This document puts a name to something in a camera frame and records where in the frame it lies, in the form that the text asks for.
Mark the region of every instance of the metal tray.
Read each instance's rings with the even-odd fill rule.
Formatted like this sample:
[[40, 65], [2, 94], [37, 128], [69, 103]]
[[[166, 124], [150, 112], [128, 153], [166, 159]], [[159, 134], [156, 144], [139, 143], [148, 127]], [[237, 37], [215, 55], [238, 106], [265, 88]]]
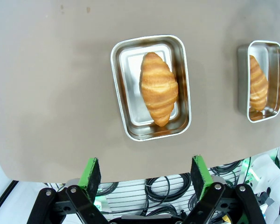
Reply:
[[[268, 82], [267, 103], [263, 111], [250, 108], [250, 57], [258, 61]], [[238, 107], [252, 123], [276, 117], [280, 111], [280, 44], [253, 41], [238, 48]]]
[[[140, 92], [143, 56], [158, 54], [178, 82], [178, 99], [164, 127], [152, 120]], [[190, 92], [185, 48], [173, 35], [155, 35], [122, 41], [111, 52], [111, 65], [123, 125], [128, 137], [152, 140], [183, 133], [191, 123]]]

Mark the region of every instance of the stainless steel container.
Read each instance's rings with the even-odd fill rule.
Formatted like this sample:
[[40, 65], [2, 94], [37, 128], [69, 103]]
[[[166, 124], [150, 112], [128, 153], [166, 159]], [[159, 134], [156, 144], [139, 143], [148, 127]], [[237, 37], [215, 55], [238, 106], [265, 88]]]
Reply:
[[[255, 111], [250, 107], [250, 57], [258, 61], [268, 82], [266, 107]], [[280, 111], [280, 44], [253, 41], [238, 48], [238, 107], [252, 123], [276, 117]]]
[[[164, 127], [152, 120], [140, 91], [143, 56], [158, 54], [178, 82], [178, 99]], [[187, 59], [184, 45], [173, 35], [155, 35], [122, 41], [111, 52], [111, 65], [123, 125], [135, 141], [164, 138], [183, 133], [191, 123]]]

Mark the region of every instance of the pastry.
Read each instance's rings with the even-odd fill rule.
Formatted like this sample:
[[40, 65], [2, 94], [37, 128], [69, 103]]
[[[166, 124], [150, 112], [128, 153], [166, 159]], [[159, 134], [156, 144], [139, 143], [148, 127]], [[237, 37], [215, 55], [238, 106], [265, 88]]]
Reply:
[[261, 70], [255, 57], [250, 55], [250, 106], [262, 111], [266, 106], [269, 88], [265, 74]]
[[154, 122], [165, 126], [177, 99], [178, 85], [168, 65], [154, 52], [144, 56], [141, 91]]

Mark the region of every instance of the green tape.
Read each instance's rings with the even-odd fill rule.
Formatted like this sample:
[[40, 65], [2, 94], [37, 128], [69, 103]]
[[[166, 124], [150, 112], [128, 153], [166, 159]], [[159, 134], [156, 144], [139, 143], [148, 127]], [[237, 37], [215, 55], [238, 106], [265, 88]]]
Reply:
[[203, 189], [202, 189], [202, 192], [201, 192], [201, 195], [200, 195], [200, 198], [199, 198], [199, 200], [201, 200], [202, 197], [204, 196], [206, 190], [213, 183], [213, 180], [212, 180], [212, 178], [210, 176], [209, 170], [207, 169], [202, 156], [196, 155], [196, 156], [193, 157], [193, 160], [197, 164], [198, 169], [199, 169], [200, 174], [201, 174], [201, 177], [202, 177], [203, 182], [204, 182]]
[[79, 180], [79, 183], [78, 183], [78, 186], [81, 189], [86, 189], [87, 188], [90, 174], [92, 173], [94, 165], [95, 165], [97, 160], [98, 160], [97, 158], [90, 158], [88, 160], [87, 166], [85, 167], [84, 172], [83, 172], [83, 174], [82, 174], [82, 176]]

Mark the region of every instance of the rectangular metal pan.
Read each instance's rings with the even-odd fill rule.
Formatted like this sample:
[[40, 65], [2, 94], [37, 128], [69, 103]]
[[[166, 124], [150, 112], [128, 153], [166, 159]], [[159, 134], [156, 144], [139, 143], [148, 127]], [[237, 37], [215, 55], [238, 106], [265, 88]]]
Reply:
[[[140, 91], [143, 56], [155, 52], [167, 63], [178, 82], [178, 99], [168, 124], [157, 126]], [[122, 41], [111, 52], [113, 78], [124, 129], [135, 141], [181, 134], [191, 123], [188, 68], [185, 48], [173, 35], [155, 35]]]
[[[250, 55], [258, 61], [268, 83], [266, 107], [255, 111], [250, 107]], [[253, 41], [238, 48], [238, 107], [252, 123], [274, 118], [280, 111], [280, 44]]]

